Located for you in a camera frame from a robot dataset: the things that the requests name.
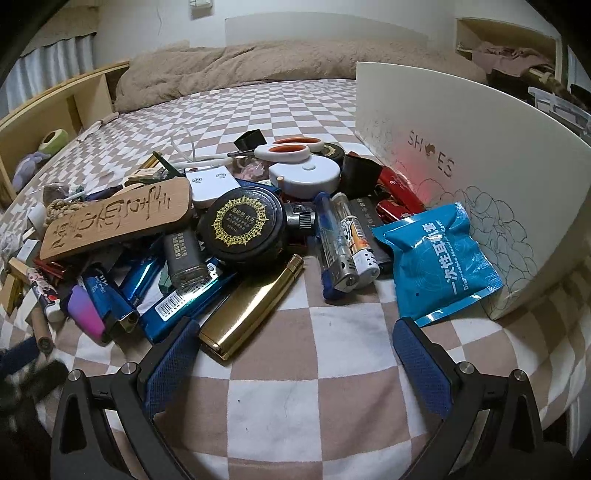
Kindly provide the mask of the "gold metal lighter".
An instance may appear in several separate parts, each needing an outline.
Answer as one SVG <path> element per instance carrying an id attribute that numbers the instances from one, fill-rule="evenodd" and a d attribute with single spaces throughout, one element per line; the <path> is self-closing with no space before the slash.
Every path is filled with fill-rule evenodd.
<path id="1" fill-rule="evenodd" d="M 200 327 L 199 341 L 219 360 L 228 361 L 276 309 L 303 270 L 303 257 L 294 254 L 283 268 L 243 281 Z"/>

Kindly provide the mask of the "checkered bed sheet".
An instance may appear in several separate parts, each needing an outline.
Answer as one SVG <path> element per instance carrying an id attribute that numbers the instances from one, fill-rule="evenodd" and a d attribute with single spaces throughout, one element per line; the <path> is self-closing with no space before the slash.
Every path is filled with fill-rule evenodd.
<path id="1" fill-rule="evenodd" d="M 194 94 L 123 114 L 48 164 L 2 214 L 1 232 L 25 230 L 44 185 L 102 189 L 153 151 L 223 152 L 249 129 L 269 139 L 314 135 L 358 149 L 355 101 L 351 80 L 308 80 Z M 318 261 L 308 258 L 287 298 L 235 360 L 222 365 L 197 356 L 157 425 L 202 479 L 396 479 L 438 423 L 394 354 L 398 316 L 391 279 L 344 305 L 325 303 Z M 567 415 L 588 430 L 588 264 L 506 319 L 492 321 L 474 306 L 428 335 L 484 373 L 524 370 L 544 426 Z"/>

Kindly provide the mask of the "light wooden block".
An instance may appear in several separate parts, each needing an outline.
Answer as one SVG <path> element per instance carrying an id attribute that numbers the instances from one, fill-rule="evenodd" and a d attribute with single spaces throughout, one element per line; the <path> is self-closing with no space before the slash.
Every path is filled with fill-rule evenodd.
<path id="1" fill-rule="evenodd" d="M 22 301 L 22 282 L 19 278 L 9 273 L 1 289 L 0 302 L 7 315 L 20 305 Z"/>

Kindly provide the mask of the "purple lighter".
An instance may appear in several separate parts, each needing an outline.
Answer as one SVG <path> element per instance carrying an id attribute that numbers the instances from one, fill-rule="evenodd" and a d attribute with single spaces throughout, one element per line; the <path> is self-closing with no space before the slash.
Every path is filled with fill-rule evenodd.
<path id="1" fill-rule="evenodd" d="M 75 285 L 72 288 L 65 309 L 68 316 L 93 341 L 98 344 L 106 344 L 109 341 L 105 325 L 83 287 Z"/>

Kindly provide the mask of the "blue foil packet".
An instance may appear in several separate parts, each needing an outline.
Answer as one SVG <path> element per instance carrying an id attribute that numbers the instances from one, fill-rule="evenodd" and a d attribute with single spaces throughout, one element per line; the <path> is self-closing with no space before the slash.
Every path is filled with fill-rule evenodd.
<path id="1" fill-rule="evenodd" d="M 459 202 L 374 227 L 375 239 L 393 252 L 401 317 L 425 327 L 503 287 L 470 229 L 469 215 Z"/>

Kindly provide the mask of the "black round tin gold emblem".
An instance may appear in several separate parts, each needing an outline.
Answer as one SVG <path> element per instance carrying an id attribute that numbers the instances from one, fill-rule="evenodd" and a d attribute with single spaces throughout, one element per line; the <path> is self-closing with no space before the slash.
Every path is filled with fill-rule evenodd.
<path id="1" fill-rule="evenodd" d="M 198 222 L 198 232 L 211 254 L 225 263 L 235 264 L 279 256 L 286 228 L 283 202 L 258 186 L 226 192 Z"/>

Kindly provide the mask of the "carved wooden plaque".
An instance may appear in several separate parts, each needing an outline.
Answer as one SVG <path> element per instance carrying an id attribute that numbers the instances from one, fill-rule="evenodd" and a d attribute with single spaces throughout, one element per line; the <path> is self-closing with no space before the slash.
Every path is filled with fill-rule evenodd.
<path id="1" fill-rule="evenodd" d="M 40 251 L 53 261 L 110 244 L 173 230 L 191 216 L 191 186 L 184 177 L 138 187 L 53 221 Z"/>

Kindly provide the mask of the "white cardboard shoe box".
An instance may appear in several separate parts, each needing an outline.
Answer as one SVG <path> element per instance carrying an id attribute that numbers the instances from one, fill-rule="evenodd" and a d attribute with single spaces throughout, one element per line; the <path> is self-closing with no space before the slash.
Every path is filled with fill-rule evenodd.
<path id="1" fill-rule="evenodd" d="M 590 148 L 547 114 L 433 70 L 356 66 L 356 135 L 428 207 L 459 202 L 501 276 L 498 319 L 590 253 Z"/>

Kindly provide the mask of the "green avocado plush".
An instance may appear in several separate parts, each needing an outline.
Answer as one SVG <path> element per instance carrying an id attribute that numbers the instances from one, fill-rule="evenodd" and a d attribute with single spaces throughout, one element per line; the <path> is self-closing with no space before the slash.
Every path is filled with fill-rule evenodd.
<path id="1" fill-rule="evenodd" d="M 69 134 L 64 129 L 49 132 L 41 141 L 38 151 L 45 155 L 53 156 L 64 148 L 69 142 Z"/>

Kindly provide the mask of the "orange white scissors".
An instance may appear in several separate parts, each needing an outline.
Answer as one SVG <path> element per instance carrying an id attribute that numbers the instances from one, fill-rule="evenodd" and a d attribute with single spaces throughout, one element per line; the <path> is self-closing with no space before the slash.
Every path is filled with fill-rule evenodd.
<path id="1" fill-rule="evenodd" d="M 325 142 L 315 137 L 290 137 L 276 140 L 273 144 L 257 146 L 253 150 L 256 159 L 272 163 L 301 163 L 314 153 L 321 153 Z"/>

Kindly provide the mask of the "clear plastic storage bin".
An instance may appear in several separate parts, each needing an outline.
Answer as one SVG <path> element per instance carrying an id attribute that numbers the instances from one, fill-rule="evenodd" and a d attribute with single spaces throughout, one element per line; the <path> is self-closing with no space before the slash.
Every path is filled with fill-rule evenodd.
<path id="1" fill-rule="evenodd" d="M 573 103 L 544 90 L 529 87 L 534 106 L 579 136 L 590 135 L 590 114 Z"/>

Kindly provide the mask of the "grey curtain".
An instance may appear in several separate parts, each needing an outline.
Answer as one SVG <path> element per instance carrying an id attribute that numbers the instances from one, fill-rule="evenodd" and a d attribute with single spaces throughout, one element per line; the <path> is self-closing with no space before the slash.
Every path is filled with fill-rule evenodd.
<path id="1" fill-rule="evenodd" d="M 1 117 L 53 86 L 93 71 L 94 36 L 60 40 L 19 58 L 1 87 Z"/>

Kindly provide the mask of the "pile of pink clothes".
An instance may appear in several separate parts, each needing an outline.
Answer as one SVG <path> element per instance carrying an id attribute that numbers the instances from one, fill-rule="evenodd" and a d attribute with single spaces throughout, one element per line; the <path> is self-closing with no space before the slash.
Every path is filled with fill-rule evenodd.
<path id="1" fill-rule="evenodd" d="M 487 75 L 497 71 L 511 77 L 520 77 L 530 68 L 554 70 L 554 62 L 533 48 L 497 46 L 490 42 L 483 42 L 473 50 L 472 61 Z"/>

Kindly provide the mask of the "beige duvet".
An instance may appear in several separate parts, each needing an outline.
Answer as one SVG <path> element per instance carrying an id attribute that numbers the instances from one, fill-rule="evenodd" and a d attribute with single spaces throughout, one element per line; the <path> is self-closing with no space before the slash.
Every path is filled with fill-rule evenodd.
<path id="1" fill-rule="evenodd" d="M 461 55 L 408 41 L 290 40 L 178 47 L 132 59 L 117 83 L 114 107 L 131 112 L 193 93 L 256 82 L 353 79 L 359 62 L 413 66 L 487 82 L 485 71 Z"/>

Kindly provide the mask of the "hanging white paper bag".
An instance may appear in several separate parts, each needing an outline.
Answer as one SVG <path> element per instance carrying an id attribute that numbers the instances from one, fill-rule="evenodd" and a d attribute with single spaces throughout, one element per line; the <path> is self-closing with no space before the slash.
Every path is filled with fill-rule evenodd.
<path id="1" fill-rule="evenodd" d="M 193 9 L 209 9 L 212 7 L 211 0 L 189 0 L 188 3 Z"/>

